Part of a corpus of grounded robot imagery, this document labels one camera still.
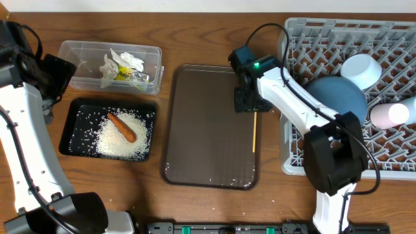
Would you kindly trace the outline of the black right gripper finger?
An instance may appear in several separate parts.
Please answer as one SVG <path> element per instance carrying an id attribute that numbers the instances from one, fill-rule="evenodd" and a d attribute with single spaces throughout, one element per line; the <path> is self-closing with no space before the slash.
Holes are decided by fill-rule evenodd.
<path id="1" fill-rule="evenodd" d="M 255 112 L 255 94 L 251 91 L 244 91 L 241 88 L 234 89 L 235 112 Z"/>
<path id="2" fill-rule="evenodd" d="M 273 104 L 265 99 L 257 99 L 255 104 L 257 112 L 269 112 L 273 108 Z"/>

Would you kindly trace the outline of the white napkin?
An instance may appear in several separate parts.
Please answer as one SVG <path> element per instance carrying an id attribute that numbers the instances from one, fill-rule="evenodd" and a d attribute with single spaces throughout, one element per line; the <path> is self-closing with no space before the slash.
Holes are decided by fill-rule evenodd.
<path id="1" fill-rule="evenodd" d="M 118 74 L 118 66 L 124 66 L 126 68 L 134 68 L 137 71 L 143 73 L 144 61 L 134 57 L 128 52 L 123 52 L 120 55 L 117 54 L 113 49 L 110 50 L 112 58 L 104 55 L 104 65 L 99 67 L 99 71 L 102 73 L 101 77 L 101 88 L 106 88 L 115 81 Z"/>

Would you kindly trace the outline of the foil wrapper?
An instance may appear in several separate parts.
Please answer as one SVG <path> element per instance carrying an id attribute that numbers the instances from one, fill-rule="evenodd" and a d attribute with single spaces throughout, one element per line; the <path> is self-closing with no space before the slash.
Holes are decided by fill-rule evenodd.
<path id="1" fill-rule="evenodd" d="M 150 82 L 150 76 L 145 73 L 141 73 L 134 68 L 118 66 L 118 74 L 115 80 L 125 81 L 139 90 L 145 90 Z"/>

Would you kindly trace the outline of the dark blue plate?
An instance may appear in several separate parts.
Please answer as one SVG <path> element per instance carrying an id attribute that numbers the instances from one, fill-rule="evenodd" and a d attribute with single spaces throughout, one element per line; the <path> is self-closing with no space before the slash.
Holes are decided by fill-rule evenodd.
<path id="1" fill-rule="evenodd" d="M 354 113 L 364 126 L 367 117 L 367 100 L 352 81 L 343 77 L 323 77 L 305 88 L 315 99 L 339 114 Z"/>

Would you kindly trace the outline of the orange carrot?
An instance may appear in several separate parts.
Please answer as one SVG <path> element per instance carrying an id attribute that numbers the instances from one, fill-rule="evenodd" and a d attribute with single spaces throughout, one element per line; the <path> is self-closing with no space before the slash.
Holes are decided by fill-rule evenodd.
<path id="1" fill-rule="evenodd" d="M 119 132 L 123 135 L 126 141 L 130 143 L 137 141 L 135 132 L 126 123 L 119 119 L 119 117 L 110 112 L 107 114 L 107 116 L 109 120 L 116 126 Z"/>

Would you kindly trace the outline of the white rice pile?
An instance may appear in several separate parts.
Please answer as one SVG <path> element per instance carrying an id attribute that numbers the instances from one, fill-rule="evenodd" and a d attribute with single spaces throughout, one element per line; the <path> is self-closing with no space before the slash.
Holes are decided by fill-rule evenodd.
<path id="1" fill-rule="evenodd" d="M 112 113 L 136 134 L 136 142 L 126 141 L 107 114 Z M 73 118 L 74 126 L 65 140 L 62 153 L 122 161 L 146 161 L 150 154 L 155 112 L 83 105 Z"/>

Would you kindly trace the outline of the light blue bowl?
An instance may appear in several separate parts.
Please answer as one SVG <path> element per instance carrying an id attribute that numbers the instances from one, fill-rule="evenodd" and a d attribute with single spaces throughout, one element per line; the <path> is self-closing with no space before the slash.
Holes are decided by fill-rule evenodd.
<path id="1" fill-rule="evenodd" d="M 352 81 L 359 89 L 374 85 L 382 75 L 382 67 L 367 54 L 357 54 L 346 59 L 340 70 L 341 77 Z"/>

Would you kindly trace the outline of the pale pink cup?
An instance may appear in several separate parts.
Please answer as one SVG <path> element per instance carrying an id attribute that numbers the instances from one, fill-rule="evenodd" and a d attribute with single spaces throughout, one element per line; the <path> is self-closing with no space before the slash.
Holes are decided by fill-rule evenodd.
<path id="1" fill-rule="evenodd" d="M 370 112 L 372 124 L 379 129 L 389 129 L 404 124 L 409 117 L 408 108 L 401 103 L 380 104 Z"/>

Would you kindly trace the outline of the light blue cup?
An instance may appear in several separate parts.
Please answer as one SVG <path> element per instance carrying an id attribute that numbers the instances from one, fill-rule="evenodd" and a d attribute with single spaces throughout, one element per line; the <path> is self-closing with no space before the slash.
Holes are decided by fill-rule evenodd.
<path id="1" fill-rule="evenodd" d="M 416 97 L 404 99 L 400 103 L 405 105 L 409 110 L 409 118 L 405 124 L 414 124 L 416 122 Z"/>

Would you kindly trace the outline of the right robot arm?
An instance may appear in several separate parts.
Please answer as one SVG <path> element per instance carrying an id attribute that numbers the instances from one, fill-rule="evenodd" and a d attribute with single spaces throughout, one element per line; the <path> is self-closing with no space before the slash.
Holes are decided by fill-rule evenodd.
<path id="1" fill-rule="evenodd" d="M 368 167 L 358 117 L 339 114 L 306 92 L 272 55 L 256 58 L 248 46 L 228 61 L 239 79 L 236 112 L 268 112 L 276 107 L 303 137 L 303 167 L 317 190 L 313 225 L 319 233 L 344 233 L 348 197 Z"/>

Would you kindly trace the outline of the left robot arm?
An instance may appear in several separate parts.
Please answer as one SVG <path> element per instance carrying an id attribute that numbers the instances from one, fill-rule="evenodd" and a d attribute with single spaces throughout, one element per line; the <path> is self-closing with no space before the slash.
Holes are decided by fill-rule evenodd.
<path id="1" fill-rule="evenodd" d="M 42 47 L 29 27 L 1 21 L 1 145 L 12 174 L 15 218 L 7 233 L 134 233 L 128 212 L 109 211 L 95 192 L 77 193 L 66 177 L 47 124 L 76 66 Z"/>

